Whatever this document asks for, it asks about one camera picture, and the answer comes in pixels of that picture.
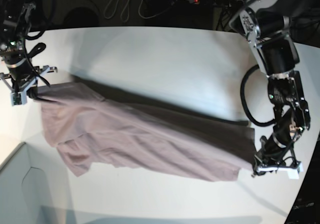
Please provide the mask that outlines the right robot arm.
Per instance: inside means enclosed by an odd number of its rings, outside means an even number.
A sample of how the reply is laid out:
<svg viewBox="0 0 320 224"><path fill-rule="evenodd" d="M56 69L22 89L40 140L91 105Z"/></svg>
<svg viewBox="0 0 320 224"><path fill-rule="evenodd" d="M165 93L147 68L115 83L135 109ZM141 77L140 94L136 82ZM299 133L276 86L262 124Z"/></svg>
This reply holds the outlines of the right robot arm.
<svg viewBox="0 0 320 224"><path fill-rule="evenodd" d="M36 10L36 0L0 0L0 59L4 61L9 73L1 73L0 79L10 90L11 104L24 105L27 98L35 99L38 94L38 81L45 85L47 73L56 72L57 67L34 66L32 58L46 49L38 43L28 52L26 41L40 38L49 27L55 13L57 0L51 0L51 11L45 25L38 34L29 36L32 28L32 14Z"/></svg>

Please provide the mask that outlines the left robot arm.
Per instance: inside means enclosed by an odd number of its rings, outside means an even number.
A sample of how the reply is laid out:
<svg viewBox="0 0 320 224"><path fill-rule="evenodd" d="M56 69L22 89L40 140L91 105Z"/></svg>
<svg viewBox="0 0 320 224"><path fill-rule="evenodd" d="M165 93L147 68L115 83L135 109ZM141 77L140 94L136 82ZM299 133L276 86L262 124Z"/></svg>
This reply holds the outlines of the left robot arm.
<svg viewBox="0 0 320 224"><path fill-rule="evenodd" d="M229 22L230 28L247 40L256 59L256 65L245 73L240 86L245 114L254 125L273 128L270 137L260 139L261 149L254 155L253 176L286 171L294 179L302 170L294 144L310 128L311 117L301 76L295 69L300 58L290 27L312 1L246 0ZM256 70L268 80L267 93L274 111L274 118L268 122L256 121L245 100L246 82Z"/></svg>

